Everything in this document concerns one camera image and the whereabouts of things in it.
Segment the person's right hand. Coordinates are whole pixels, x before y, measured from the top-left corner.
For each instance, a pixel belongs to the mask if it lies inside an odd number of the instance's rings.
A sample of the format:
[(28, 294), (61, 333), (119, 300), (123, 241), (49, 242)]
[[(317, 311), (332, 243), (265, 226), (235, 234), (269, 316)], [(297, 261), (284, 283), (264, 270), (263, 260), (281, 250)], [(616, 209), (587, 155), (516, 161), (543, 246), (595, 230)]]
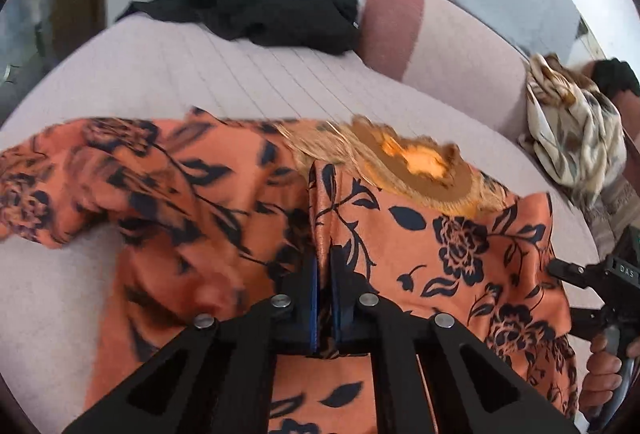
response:
[(614, 354), (608, 353), (607, 347), (608, 339), (603, 333), (595, 336), (591, 342), (587, 375), (582, 381), (579, 396), (579, 410), (583, 414), (609, 402), (622, 384), (620, 368), (623, 362)]

